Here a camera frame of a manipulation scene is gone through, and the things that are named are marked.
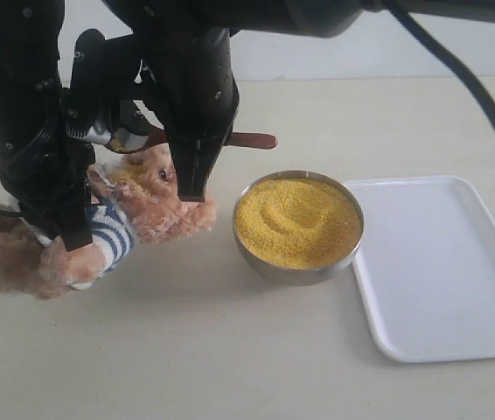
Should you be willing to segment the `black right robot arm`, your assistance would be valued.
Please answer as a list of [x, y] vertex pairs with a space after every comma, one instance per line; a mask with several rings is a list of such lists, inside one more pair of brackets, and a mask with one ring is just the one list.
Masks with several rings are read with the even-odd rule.
[[364, 11], [389, 12], [471, 92], [495, 131], [495, 101], [472, 71], [416, 21], [415, 14], [495, 23], [495, 1], [110, 1], [132, 31], [125, 76], [103, 94], [143, 101], [164, 126], [178, 196], [201, 201], [222, 147], [231, 139], [239, 90], [230, 39], [240, 31], [333, 38]]

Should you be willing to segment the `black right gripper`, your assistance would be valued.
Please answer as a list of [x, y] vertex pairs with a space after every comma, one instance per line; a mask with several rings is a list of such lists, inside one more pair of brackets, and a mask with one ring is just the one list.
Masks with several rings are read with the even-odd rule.
[[204, 202], [206, 185], [239, 105], [230, 30], [207, 25], [147, 25], [143, 58], [154, 107], [175, 168], [178, 197]]

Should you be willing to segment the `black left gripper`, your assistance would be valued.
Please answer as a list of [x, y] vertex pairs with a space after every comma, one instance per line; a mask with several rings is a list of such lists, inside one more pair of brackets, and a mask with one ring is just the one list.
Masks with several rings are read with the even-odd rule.
[[0, 184], [14, 200], [0, 215], [56, 219], [67, 252], [93, 242], [84, 177], [96, 114], [78, 99], [67, 88], [0, 88]]

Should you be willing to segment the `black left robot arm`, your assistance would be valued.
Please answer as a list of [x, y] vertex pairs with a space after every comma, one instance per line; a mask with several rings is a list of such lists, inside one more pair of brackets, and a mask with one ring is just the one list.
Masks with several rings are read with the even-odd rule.
[[66, 134], [62, 1], [0, 1], [0, 183], [22, 218], [66, 250], [87, 246], [91, 146]]

